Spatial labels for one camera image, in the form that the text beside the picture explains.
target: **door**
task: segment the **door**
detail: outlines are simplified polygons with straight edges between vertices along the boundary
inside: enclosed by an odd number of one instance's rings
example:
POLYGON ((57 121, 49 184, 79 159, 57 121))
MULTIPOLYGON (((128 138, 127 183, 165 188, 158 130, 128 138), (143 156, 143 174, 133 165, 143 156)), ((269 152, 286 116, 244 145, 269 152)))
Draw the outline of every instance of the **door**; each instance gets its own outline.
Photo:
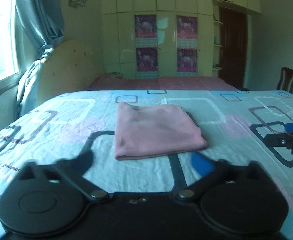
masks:
POLYGON ((219 78, 227 84, 243 88, 247 42, 247 15, 230 9, 220 8, 221 51, 219 78))

